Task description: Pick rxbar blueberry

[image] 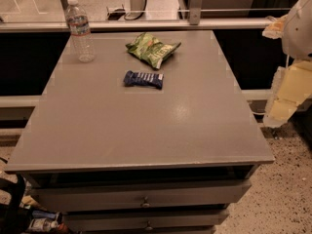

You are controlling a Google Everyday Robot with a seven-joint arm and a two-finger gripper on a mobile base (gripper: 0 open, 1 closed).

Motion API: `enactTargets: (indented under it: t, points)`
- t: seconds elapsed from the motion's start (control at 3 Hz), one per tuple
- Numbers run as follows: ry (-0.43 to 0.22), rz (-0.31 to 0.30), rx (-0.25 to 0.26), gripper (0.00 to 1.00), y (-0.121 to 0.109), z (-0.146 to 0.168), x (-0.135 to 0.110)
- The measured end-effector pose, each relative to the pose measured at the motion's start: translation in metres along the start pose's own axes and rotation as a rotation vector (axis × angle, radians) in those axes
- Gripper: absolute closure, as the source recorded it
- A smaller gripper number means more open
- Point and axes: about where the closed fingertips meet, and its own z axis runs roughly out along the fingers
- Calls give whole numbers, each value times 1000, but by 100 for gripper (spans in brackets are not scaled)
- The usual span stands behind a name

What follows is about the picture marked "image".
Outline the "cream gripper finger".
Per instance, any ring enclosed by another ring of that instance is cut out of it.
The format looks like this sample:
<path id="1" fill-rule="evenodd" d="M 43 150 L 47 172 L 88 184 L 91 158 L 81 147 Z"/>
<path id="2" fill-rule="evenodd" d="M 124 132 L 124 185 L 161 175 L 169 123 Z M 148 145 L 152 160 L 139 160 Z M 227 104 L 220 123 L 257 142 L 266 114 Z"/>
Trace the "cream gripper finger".
<path id="1" fill-rule="evenodd" d="M 269 39 L 278 39 L 283 36 L 284 23 L 287 15 L 283 15 L 279 18 L 269 16 L 270 23 L 262 31 L 262 35 Z"/>
<path id="2" fill-rule="evenodd" d="M 288 67 L 279 66 L 274 74 L 272 95 L 265 106 L 263 124 L 279 128 L 312 95 L 312 62 L 296 60 Z"/>

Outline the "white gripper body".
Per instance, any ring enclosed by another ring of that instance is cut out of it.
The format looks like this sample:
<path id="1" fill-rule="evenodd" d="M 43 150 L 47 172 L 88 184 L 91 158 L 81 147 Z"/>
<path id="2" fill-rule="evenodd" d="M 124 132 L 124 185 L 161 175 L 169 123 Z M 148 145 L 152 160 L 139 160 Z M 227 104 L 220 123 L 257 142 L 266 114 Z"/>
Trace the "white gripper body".
<path id="1" fill-rule="evenodd" d="M 312 60 L 312 0 L 298 0 L 284 22 L 283 52 L 293 59 Z"/>

